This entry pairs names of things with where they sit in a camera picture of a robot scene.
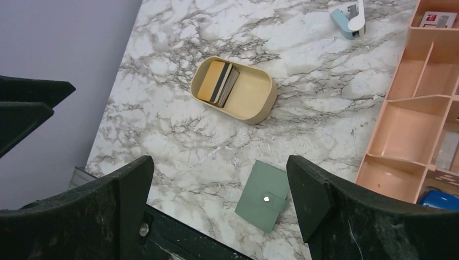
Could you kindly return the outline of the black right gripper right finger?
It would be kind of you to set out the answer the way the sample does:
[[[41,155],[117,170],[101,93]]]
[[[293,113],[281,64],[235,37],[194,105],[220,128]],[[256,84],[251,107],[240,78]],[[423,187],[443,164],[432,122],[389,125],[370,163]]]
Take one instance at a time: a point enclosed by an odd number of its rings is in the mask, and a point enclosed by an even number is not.
[[[392,199],[299,155],[286,172],[313,259],[458,259],[458,212]]]

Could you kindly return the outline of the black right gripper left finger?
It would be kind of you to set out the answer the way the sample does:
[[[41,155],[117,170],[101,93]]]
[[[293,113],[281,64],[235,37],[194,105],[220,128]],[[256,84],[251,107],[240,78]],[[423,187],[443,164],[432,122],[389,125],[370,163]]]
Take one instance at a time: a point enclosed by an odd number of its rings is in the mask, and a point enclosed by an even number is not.
[[[154,172],[144,155],[91,182],[1,211],[1,259],[129,259]]]

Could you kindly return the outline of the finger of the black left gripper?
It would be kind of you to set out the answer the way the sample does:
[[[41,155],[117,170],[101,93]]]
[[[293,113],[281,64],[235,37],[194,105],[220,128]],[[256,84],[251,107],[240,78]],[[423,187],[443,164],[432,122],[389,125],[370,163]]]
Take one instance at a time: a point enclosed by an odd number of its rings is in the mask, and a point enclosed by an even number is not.
[[[66,81],[1,76],[2,102],[42,102],[54,108],[75,90]]]
[[[1,102],[1,156],[53,114],[43,102]]]

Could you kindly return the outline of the green card holder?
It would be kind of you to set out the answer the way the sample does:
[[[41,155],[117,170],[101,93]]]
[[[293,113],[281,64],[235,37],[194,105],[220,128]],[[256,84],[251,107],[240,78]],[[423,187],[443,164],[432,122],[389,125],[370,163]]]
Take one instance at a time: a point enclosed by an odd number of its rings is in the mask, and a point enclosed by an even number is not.
[[[256,160],[235,213],[264,233],[270,233],[288,205],[290,187],[287,173]]]

